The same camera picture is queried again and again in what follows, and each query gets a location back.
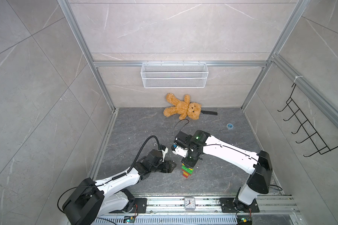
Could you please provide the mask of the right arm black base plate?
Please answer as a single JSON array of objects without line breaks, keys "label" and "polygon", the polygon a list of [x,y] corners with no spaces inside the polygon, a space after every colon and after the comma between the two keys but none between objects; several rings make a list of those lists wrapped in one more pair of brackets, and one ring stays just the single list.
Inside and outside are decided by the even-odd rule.
[{"label": "right arm black base plate", "polygon": [[250,205],[246,205],[235,198],[220,198],[219,205],[223,213],[235,213],[242,211],[244,213],[259,213],[260,209],[256,199]]}]

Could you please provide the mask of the green lego brick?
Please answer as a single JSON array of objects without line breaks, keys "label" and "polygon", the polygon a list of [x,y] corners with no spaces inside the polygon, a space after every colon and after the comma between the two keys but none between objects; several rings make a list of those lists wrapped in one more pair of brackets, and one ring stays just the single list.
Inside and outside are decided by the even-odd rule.
[{"label": "green lego brick", "polygon": [[181,169],[182,169],[183,172],[185,172],[187,174],[191,175],[193,173],[193,169],[187,168],[185,165],[182,165]]}]

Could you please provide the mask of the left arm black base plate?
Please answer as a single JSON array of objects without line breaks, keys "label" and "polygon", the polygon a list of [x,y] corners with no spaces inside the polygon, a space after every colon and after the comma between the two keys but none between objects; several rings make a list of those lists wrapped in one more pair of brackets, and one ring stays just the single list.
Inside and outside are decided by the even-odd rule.
[{"label": "left arm black base plate", "polygon": [[129,200],[122,210],[124,213],[146,213],[147,198],[135,198]]}]

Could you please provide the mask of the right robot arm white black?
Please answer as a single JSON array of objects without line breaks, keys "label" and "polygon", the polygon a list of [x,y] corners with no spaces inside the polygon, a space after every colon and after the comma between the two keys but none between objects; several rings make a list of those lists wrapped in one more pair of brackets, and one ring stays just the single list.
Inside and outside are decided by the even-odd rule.
[{"label": "right robot arm white black", "polygon": [[233,164],[249,174],[246,183],[238,190],[233,200],[233,207],[244,212],[253,211],[251,206],[258,195],[269,193],[273,167],[269,153],[250,152],[225,143],[213,135],[197,130],[194,135],[178,132],[171,146],[173,154],[182,157],[182,164],[188,169],[194,169],[200,155],[207,154]]}]

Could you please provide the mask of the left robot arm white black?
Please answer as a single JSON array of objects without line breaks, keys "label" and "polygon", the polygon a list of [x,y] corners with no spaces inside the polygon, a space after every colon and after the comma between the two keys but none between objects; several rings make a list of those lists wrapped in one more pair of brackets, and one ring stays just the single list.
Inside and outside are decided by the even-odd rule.
[{"label": "left robot arm white black", "polygon": [[102,180],[84,179],[59,209],[72,225],[90,225],[97,217],[113,211],[129,211],[135,198],[128,191],[151,173],[171,173],[176,163],[166,160],[167,150],[151,150],[121,173]]}]

